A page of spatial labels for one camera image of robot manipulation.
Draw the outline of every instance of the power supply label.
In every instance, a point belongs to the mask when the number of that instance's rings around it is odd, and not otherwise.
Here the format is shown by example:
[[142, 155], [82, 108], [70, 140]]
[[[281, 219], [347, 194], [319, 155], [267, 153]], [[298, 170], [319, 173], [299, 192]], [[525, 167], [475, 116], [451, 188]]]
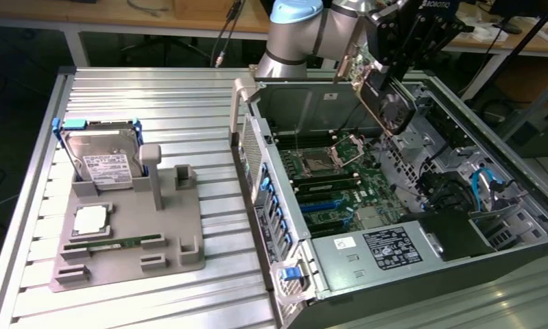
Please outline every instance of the power supply label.
[[422, 262], [422, 257], [405, 228], [390, 228], [363, 235], [375, 262], [385, 271]]
[[126, 154], [83, 157], [91, 179], [97, 185], [131, 183], [131, 170]]

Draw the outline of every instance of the gray 3d-printed holder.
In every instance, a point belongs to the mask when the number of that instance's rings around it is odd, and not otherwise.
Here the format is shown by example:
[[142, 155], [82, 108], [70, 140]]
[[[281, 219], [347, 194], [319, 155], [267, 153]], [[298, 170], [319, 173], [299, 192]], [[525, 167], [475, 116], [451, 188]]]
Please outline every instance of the gray 3d-printed holder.
[[[205, 240], [197, 174], [190, 165], [158, 170], [159, 145], [143, 145], [147, 177], [134, 188], [99, 191], [94, 182], [74, 182], [61, 235], [54, 292], [205, 268]], [[105, 206], [101, 232], [74, 235], [81, 208]]]

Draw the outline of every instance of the hard drive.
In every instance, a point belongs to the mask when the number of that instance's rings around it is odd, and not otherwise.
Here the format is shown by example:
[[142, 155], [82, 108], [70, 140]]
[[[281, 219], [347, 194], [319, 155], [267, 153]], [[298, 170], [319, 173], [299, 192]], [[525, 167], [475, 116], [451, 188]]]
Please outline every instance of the hard drive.
[[70, 119], [53, 131], [69, 153], [79, 181], [94, 182], [99, 190], [133, 187], [133, 179], [146, 175], [139, 161], [143, 144], [142, 123]]

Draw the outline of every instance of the metal table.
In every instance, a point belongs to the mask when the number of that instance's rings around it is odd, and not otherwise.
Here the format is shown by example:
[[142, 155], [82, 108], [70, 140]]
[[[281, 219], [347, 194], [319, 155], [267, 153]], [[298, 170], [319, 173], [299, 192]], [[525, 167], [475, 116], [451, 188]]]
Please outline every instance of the metal table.
[[[78, 69], [59, 76], [0, 256], [0, 328], [275, 327], [227, 141], [233, 80], [243, 76], [249, 70]], [[203, 270], [50, 291], [73, 178], [50, 129], [63, 116], [139, 118], [145, 141], [162, 145], [159, 168], [194, 166]]]

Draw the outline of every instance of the floor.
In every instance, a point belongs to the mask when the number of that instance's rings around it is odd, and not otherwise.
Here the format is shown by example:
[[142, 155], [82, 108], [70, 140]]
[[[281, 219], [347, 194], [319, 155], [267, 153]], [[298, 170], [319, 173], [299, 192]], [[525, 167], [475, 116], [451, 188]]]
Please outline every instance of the floor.
[[[162, 45], [134, 51], [122, 60], [122, 43], [138, 44], [143, 36], [119, 38], [117, 34], [86, 33], [83, 38], [93, 66], [163, 66]], [[199, 39], [198, 47], [211, 53], [214, 42], [215, 39]], [[234, 40], [223, 66], [246, 67], [257, 63], [263, 48], [262, 41]], [[242, 49], [258, 51], [242, 53]], [[481, 60], [481, 55], [443, 55], [427, 67], [453, 90], [459, 90], [471, 80]], [[319, 67], [321, 60], [313, 58], [309, 63]], [[58, 68], [71, 65], [61, 32], [0, 27], [0, 201], [15, 197], [22, 188]], [[169, 56], [169, 66], [206, 66], [206, 60], [177, 50]], [[0, 204], [0, 249], [15, 205], [15, 198]]]

